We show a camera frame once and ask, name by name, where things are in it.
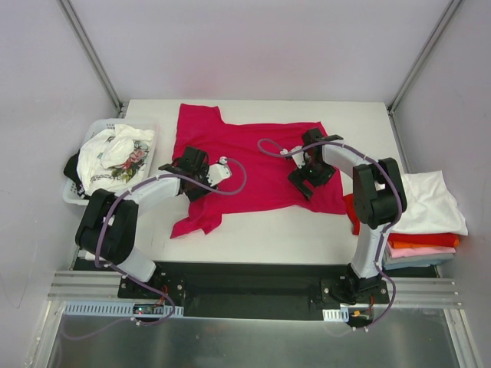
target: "metal floor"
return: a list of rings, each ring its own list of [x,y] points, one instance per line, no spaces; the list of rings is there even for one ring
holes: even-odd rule
[[[62,317],[67,334],[97,330],[112,317]],[[95,337],[58,336],[49,367],[458,367],[442,310],[393,309],[353,332],[340,323],[172,318],[156,327],[115,325]]]

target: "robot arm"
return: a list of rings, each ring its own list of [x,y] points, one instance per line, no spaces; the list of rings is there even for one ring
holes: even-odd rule
[[[360,293],[380,283],[377,267],[381,268],[381,258],[390,233],[390,229],[385,232],[384,229],[397,217],[397,200],[373,161],[371,163],[363,156],[345,149],[340,136],[325,137],[319,129],[313,129],[307,131],[302,139],[304,147],[318,145],[303,152],[299,152],[301,147],[290,151],[295,152],[292,158],[297,169],[288,178],[305,198],[309,199],[312,191],[305,186],[304,181],[314,187],[324,185],[334,175],[333,166],[353,179],[354,208],[361,222],[360,236],[354,257],[348,265],[345,282],[340,287],[334,287],[331,296],[340,302],[354,304]],[[397,162],[394,159],[382,159],[378,164],[394,184],[404,212],[407,201]]]
[[[192,147],[187,147],[183,156],[176,159],[173,165],[160,167],[156,177],[164,174],[189,177],[213,189],[232,175],[225,157],[210,166],[208,155]],[[208,194],[209,190],[179,177],[163,177],[142,185],[136,192],[127,195],[117,205],[109,220],[101,246],[101,257],[142,282],[159,284],[158,267],[134,247],[137,218],[165,199],[182,193],[193,202]],[[94,192],[77,230],[75,242],[78,246],[90,253],[96,253],[107,213],[121,194],[103,189]]]

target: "folded white shirt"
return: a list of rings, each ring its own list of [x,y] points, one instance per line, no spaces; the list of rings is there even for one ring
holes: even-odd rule
[[[466,219],[448,191],[441,171],[402,174],[407,210],[392,232],[467,235]]]

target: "printed graphic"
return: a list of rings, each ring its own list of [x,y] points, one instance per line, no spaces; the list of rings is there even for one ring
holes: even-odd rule
[[[149,146],[145,142],[139,140],[134,141],[134,151],[130,154],[125,163],[111,167],[113,170],[110,174],[112,179],[123,180],[129,182],[145,165],[147,161],[148,153],[150,151]]]

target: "white wall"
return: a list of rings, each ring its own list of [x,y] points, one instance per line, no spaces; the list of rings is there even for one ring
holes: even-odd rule
[[[491,366],[491,2],[467,0],[407,98],[397,127],[413,172],[443,170],[469,226],[451,270]]]
[[[4,2],[0,55],[0,366],[18,367],[74,249],[64,162],[114,110],[55,0]]]
[[[449,0],[72,0],[123,100],[390,103]]]

